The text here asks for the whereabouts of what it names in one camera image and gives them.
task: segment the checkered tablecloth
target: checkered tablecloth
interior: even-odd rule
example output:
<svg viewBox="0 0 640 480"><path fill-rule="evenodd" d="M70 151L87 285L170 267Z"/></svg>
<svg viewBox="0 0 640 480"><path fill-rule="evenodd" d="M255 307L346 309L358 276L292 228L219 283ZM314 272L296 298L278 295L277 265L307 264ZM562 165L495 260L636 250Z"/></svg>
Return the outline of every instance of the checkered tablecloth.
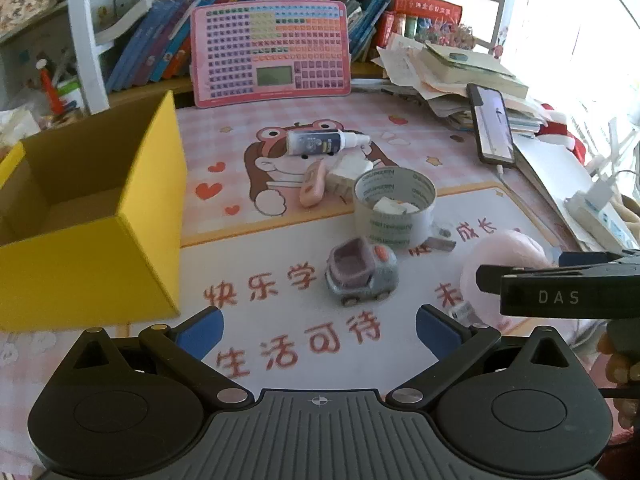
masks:
<svg viewBox="0 0 640 480"><path fill-rule="evenodd" d="M277 136L296 125L339 123L366 133L388 160L424 173L437 188L497 180L494 169L478 160L472 134L451 130L427 107L385 94L265 101L207 110L185 108L177 114L189 171L184 238L270 218L250 199L247 168L256 161L254 157L245 163L245 152L259 142L260 132L269 138L270 130ZM265 149L259 148L258 154L263 156ZM380 157L374 153L372 158ZM561 243L575 249L561 220L520 173L506 170L505 179ZM287 213L293 209L289 203ZM565 338L575 338L575 321L555 325ZM0 470L29 476L39 466L27 435L27 416L78 335L78 331L0 333Z"/></svg>

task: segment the white crosshair logo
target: white crosshair logo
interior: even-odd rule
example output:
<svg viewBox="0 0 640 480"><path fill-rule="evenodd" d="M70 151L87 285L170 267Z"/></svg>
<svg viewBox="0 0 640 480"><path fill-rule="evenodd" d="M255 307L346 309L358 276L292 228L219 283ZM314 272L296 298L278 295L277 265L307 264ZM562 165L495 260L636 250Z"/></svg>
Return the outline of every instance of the white crosshair logo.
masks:
<svg viewBox="0 0 640 480"><path fill-rule="evenodd" d="M326 403L331 402L326 397L314 397L309 402L314 403L316 406L324 406Z"/></svg>

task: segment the phone screen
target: phone screen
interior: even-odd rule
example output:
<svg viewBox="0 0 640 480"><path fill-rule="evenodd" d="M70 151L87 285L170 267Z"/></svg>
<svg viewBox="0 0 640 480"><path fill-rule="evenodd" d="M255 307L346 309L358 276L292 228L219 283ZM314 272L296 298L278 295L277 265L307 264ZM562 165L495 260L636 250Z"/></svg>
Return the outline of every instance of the phone screen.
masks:
<svg viewBox="0 0 640 480"><path fill-rule="evenodd" d="M474 84L466 88L481 160L489 164L513 164L513 139L502 94Z"/></svg>

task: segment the toy car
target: toy car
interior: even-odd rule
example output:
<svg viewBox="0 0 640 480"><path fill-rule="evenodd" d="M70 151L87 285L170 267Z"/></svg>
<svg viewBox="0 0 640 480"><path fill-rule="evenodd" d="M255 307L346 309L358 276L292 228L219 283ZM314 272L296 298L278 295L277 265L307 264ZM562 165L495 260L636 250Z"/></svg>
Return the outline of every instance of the toy car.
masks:
<svg viewBox="0 0 640 480"><path fill-rule="evenodd" d="M386 245L354 238L331 250L324 277L343 306L385 300L398 286L398 260Z"/></svg>

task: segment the adhesive tape roll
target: adhesive tape roll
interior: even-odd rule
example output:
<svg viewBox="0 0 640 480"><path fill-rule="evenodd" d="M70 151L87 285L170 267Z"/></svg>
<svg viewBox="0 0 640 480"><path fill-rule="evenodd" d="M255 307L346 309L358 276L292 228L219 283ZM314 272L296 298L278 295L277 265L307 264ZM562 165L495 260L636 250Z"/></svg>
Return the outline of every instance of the adhesive tape roll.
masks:
<svg viewBox="0 0 640 480"><path fill-rule="evenodd" d="M423 174L407 168L379 168L362 174L353 187L356 231L395 249L415 247L431 235L437 192ZM410 202L419 211L394 215L373 211L383 196Z"/></svg>

